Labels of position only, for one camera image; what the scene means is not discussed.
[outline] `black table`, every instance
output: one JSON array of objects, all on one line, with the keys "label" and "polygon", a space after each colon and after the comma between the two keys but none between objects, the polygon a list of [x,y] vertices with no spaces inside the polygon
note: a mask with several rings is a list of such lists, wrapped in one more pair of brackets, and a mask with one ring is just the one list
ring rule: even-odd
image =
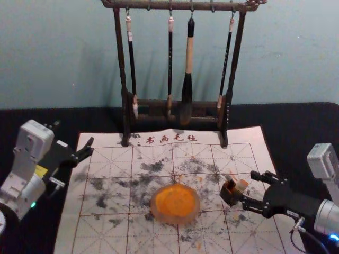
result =
[{"label": "black table", "polygon": [[[76,148],[80,132],[122,132],[121,111],[118,108],[70,108],[51,110],[0,111],[0,183],[13,162],[13,148],[19,127],[29,119],[40,123],[61,120],[58,139]],[[330,199],[326,187],[315,180],[307,165],[306,156],[315,143],[332,143],[339,153],[339,105],[333,103],[294,103],[234,105],[231,108],[230,128],[261,125],[268,148],[279,176],[290,180],[296,191],[320,199]],[[145,122],[133,131],[157,131],[178,128],[162,121]],[[216,129],[214,124],[190,124],[186,129]],[[65,181],[70,171],[62,172]],[[21,222],[20,227],[3,242],[3,253],[53,253],[58,225],[67,189],[60,191],[52,202],[39,200]],[[326,237],[315,235],[328,246],[331,253],[338,249]],[[320,248],[303,238],[308,251],[322,253]]]}]

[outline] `rack leg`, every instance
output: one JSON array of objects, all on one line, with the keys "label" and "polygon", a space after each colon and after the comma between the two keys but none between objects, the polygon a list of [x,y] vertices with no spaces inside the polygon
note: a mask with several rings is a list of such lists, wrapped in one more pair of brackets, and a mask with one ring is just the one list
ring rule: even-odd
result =
[{"label": "rack leg", "polygon": [[234,45],[234,51],[233,51],[231,73],[229,75],[228,89],[227,89],[226,98],[225,98],[226,102],[224,104],[224,113],[222,115],[222,123],[221,123],[221,129],[220,129],[221,147],[223,148],[227,148],[228,146],[227,129],[228,129],[228,121],[229,121],[229,111],[230,111],[230,106],[232,102],[235,72],[237,70],[237,65],[238,65],[239,52],[240,52],[240,46],[242,43],[246,12],[240,12],[239,16],[240,17],[239,17],[237,36],[235,39],[235,45]]},{"label": "rack leg", "polygon": [[124,63],[124,56],[123,56],[123,45],[122,45],[119,9],[115,8],[113,9],[113,12],[114,12],[114,21],[115,21],[115,36],[117,37],[118,61],[119,61],[120,80],[121,80],[121,100],[122,100],[122,119],[123,119],[123,135],[122,135],[121,144],[123,147],[127,147],[128,140],[130,137],[128,91],[126,87],[125,63]]}]

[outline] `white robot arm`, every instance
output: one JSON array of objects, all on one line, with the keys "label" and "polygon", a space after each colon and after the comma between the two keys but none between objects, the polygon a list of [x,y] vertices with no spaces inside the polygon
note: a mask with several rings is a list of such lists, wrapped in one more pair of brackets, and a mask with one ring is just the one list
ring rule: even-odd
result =
[{"label": "white robot arm", "polygon": [[60,165],[75,167],[93,153],[93,138],[78,152],[55,140],[53,130],[58,125],[59,122],[47,126],[29,120],[20,127],[12,170],[0,188],[0,236],[22,220],[46,191],[47,184],[56,184],[55,191],[65,185],[54,177]]}]

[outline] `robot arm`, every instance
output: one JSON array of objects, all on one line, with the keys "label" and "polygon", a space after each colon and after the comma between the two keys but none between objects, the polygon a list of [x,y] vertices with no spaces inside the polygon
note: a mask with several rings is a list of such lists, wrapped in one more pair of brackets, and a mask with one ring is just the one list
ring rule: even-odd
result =
[{"label": "robot arm", "polygon": [[73,168],[92,155],[93,138],[73,152],[66,143],[54,139],[58,125],[29,120],[20,127],[12,170],[0,188],[0,236],[22,220],[48,184],[56,185],[52,195],[64,187],[65,183],[54,177],[61,166]]},{"label": "robot arm", "polygon": [[290,188],[287,179],[281,179],[269,171],[262,175],[256,171],[251,172],[251,179],[270,185],[262,201],[244,195],[237,188],[238,183],[232,179],[223,184],[220,196],[229,206],[241,202],[244,210],[262,214],[266,218],[284,214],[298,220],[294,231],[309,234],[301,227],[307,221],[314,226],[315,231],[329,236],[339,246],[339,207],[336,205],[339,203],[338,157],[331,144],[316,144],[307,160],[313,175],[327,185],[333,202],[296,193]]}]

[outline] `blue led light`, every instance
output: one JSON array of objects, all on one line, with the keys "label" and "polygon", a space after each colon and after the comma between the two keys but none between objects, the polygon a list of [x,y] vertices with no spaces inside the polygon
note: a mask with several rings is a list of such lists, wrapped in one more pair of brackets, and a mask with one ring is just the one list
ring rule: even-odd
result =
[{"label": "blue led light", "polygon": [[339,241],[339,237],[336,236],[335,234],[331,234],[329,237],[335,241]]}]

